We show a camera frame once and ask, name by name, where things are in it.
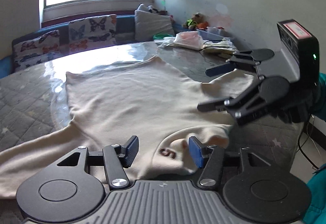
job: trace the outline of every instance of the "gray pillow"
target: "gray pillow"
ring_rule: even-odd
[[[175,36],[169,16],[135,11],[135,39],[139,42],[152,41],[156,34]]]

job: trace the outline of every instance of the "teal jacket sleeve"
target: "teal jacket sleeve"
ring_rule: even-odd
[[[311,113],[326,121],[326,74],[324,73],[319,73],[318,89],[317,100],[311,109]]]
[[[326,223],[326,170],[321,170],[308,182],[311,191],[311,203],[303,218],[306,224]]]

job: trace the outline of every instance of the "blue sofa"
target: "blue sofa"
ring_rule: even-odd
[[[49,31],[59,30],[60,32],[60,45],[69,44],[69,32],[68,32],[68,22],[62,23],[46,28],[42,28],[33,33],[29,33],[25,36],[16,38],[12,41],[11,45],[14,45],[28,41],[30,39],[37,38]],[[116,24],[115,40],[118,45],[135,43],[135,16],[134,15],[118,15]],[[0,79],[6,77],[13,72],[13,59],[12,56],[7,56],[0,60]]]

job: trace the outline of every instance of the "gloved hand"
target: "gloved hand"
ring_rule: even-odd
[[[326,75],[319,74],[319,82],[315,89],[293,90],[283,100],[284,106],[271,113],[284,123],[299,123],[308,121],[311,114],[326,119]]]

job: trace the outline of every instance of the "butterfly print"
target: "butterfly print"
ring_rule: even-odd
[[[50,47],[45,46],[45,47],[42,48],[42,51],[43,51],[43,54],[49,53],[50,51],[58,51],[58,52],[60,52],[59,48],[58,48],[58,44],[54,44],[52,47],[51,46]]]
[[[69,29],[69,33],[70,33],[71,39],[72,39],[72,40],[81,39],[81,38],[84,36],[85,26],[86,26],[86,25],[82,25],[82,26],[79,28],[78,31],[76,31],[76,30],[73,29],[73,28],[70,28],[70,29]]]
[[[77,51],[79,49],[87,49],[87,39],[81,41],[80,43],[73,43],[69,45],[71,51]]]
[[[34,49],[36,48],[34,41],[31,42],[24,42],[22,44],[22,48],[21,48],[21,52],[25,51],[25,50],[29,50],[29,49]]]
[[[112,16],[111,18],[112,18],[111,23],[115,25],[117,23],[117,17]]]
[[[54,58],[54,53],[53,53],[53,52],[48,53],[48,54],[47,54],[47,58],[48,58],[48,60],[53,60],[53,58]]]
[[[106,41],[110,35],[110,33],[106,33],[103,36],[89,37],[88,39],[92,40],[93,42]]]
[[[19,62],[24,62],[24,61],[27,61],[28,59],[31,59],[31,58],[34,58],[37,56],[38,56],[38,54],[36,54],[36,53],[25,55],[24,57],[22,57],[22,59]]]
[[[46,38],[47,38],[48,36],[52,36],[52,37],[58,38],[60,35],[59,35],[59,33],[58,33],[57,30],[55,30],[55,31],[50,31],[50,32],[44,34],[44,36],[42,36],[42,37],[39,39],[39,44],[41,44],[44,40],[46,40]]]
[[[103,17],[99,23],[97,23],[94,19],[90,18],[89,23],[91,24],[91,32],[95,32],[97,28],[100,28],[101,30],[105,30],[105,22],[106,22],[106,17]]]
[[[110,33],[112,35],[112,38],[114,38],[115,37],[115,31],[113,29],[110,29],[109,31],[110,31]]]

